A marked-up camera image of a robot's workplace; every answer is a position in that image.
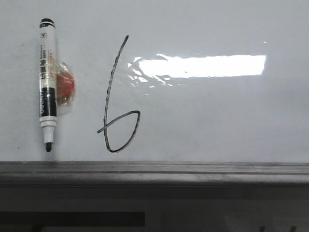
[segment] black marker drawing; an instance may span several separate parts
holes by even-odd
[[[104,119],[103,119],[103,123],[104,123],[104,127],[102,127],[100,130],[97,131],[97,133],[101,133],[102,131],[104,131],[104,137],[105,137],[105,144],[106,144],[106,147],[107,149],[112,152],[112,153],[116,153],[116,152],[119,152],[123,149],[126,148],[126,146],[128,146],[130,144],[130,142],[132,141],[132,139],[134,138],[134,135],[137,131],[137,128],[139,126],[139,122],[140,122],[140,111],[138,110],[133,110],[133,111],[130,111],[126,114],[123,114],[117,118],[115,118],[114,120],[112,120],[111,122],[107,123],[107,110],[108,110],[108,102],[109,102],[109,99],[110,99],[110,93],[111,93],[111,88],[112,88],[112,80],[113,80],[113,77],[114,77],[114,73],[115,73],[115,70],[116,70],[116,67],[117,67],[117,63],[118,63],[118,60],[119,60],[119,57],[120,57],[120,54],[122,52],[122,49],[124,48],[127,40],[128,40],[129,36],[127,35],[124,42],[122,43],[121,47],[120,47],[120,50],[118,52],[118,55],[115,59],[115,63],[114,63],[114,66],[113,66],[113,69],[112,69],[112,72],[111,72],[111,77],[110,77],[110,81],[109,81],[109,85],[108,85],[108,88],[107,88],[107,95],[106,95],[106,99],[105,99],[105,109],[104,109]],[[107,128],[112,125],[113,123],[115,123],[116,121],[122,119],[123,117],[126,117],[126,116],[129,116],[131,114],[137,114],[137,119],[136,119],[136,124],[135,124],[135,128],[134,128],[134,131],[131,135],[131,137],[129,138],[129,140],[126,142],[126,144],[124,144],[121,148],[119,149],[116,149],[116,150],[112,150],[110,148],[110,145],[109,145],[109,142],[108,142],[108,136],[107,136]]]

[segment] whiteboard marker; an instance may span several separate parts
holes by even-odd
[[[43,128],[46,151],[52,150],[57,124],[56,105],[56,38],[53,20],[44,18],[40,23],[40,124]]]

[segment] white surface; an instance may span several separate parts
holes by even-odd
[[[309,162],[308,1],[3,0],[0,8],[1,161]],[[45,17],[76,78],[51,153],[38,118]],[[108,121],[131,110],[141,121],[129,147],[111,154],[96,131],[127,34]],[[112,148],[134,125],[132,116],[111,126]]]

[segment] metal ledge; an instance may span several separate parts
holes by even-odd
[[[0,162],[0,186],[309,185],[308,163]]]

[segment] black marker tip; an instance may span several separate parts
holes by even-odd
[[[52,143],[46,143],[46,151],[50,152],[52,150]]]

